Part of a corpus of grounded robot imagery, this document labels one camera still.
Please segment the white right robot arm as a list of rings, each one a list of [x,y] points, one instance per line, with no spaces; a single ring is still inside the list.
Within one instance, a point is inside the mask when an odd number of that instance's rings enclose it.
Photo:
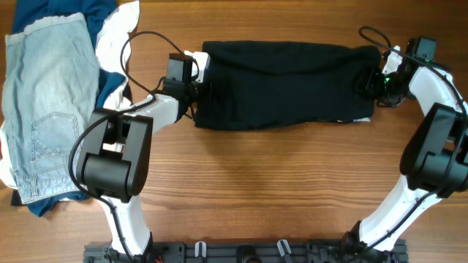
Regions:
[[[421,66],[409,82],[424,119],[401,156],[389,195],[342,240],[349,254],[393,249],[400,235],[431,206],[467,190],[467,103],[443,69]]]

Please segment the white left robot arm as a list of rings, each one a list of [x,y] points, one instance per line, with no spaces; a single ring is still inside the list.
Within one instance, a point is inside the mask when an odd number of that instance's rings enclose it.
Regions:
[[[109,262],[148,262],[151,258],[153,239],[140,192],[148,177],[152,136],[210,94],[207,82],[162,78],[160,83],[162,89],[150,91],[137,104],[93,111],[69,156],[72,182],[105,212],[112,234],[104,253]]]

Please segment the black shorts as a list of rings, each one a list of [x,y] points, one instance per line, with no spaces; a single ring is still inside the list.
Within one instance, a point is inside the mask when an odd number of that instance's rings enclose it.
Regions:
[[[207,41],[211,61],[195,126],[217,130],[272,129],[305,122],[370,118],[364,93],[380,65],[373,46],[308,42]]]

